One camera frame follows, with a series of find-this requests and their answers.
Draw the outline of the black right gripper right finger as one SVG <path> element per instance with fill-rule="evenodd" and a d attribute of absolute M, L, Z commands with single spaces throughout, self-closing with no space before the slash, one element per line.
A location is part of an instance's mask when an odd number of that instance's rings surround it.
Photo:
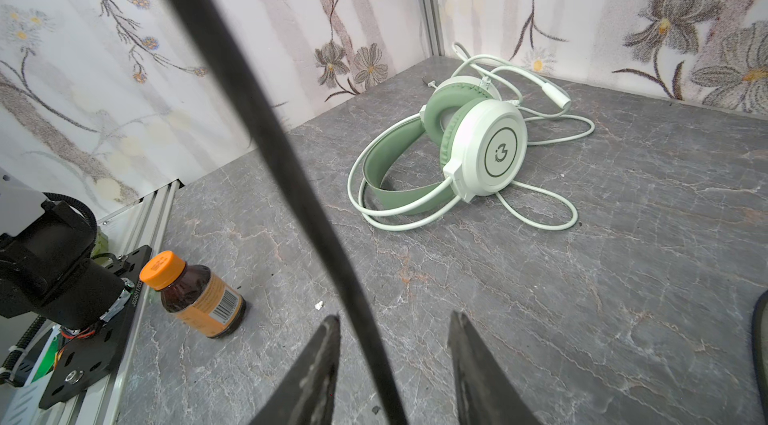
<path fill-rule="evenodd" d="M 448 346 L 460 424 L 539 424 L 466 314 L 451 314 Z"/>

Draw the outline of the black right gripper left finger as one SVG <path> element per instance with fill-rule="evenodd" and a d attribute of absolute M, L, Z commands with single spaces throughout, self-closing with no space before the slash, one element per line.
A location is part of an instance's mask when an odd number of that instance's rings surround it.
<path fill-rule="evenodd" d="M 340 358 L 340 320 L 321 322 L 251 424 L 331 424 Z"/>

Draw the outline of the black wired headphones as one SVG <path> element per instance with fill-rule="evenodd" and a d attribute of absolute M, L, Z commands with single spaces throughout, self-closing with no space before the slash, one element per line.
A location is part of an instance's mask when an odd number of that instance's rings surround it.
<path fill-rule="evenodd" d="M 389 424 L 460 424 L 448 336 L 464 313 L 539 424 L 763 424 L 767 124 L 582 84 L 597 139 L 566 155 L 587 216 L 548 239 L 487 219 L 394 240 L 320 190 L 367 101 L 286 134 L 213 0 L 169 0 L 334 285 Z"/>

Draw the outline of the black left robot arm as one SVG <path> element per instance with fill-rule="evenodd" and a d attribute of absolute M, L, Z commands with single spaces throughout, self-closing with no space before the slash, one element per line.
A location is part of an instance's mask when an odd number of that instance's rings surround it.
<path fill-rule="evenodd" d="M 97 335 L 126 307 L 136 289 L 123 277 L 123 261 L 95 253 L 100 232 L 83 202 L 40 192 L 1 173 L 1 314 L 29 312 L 36 319 L 1 366 L 1 381 L 16 386 L 13 370 L 31 339 L 50 321 L 65 344 Z"/>

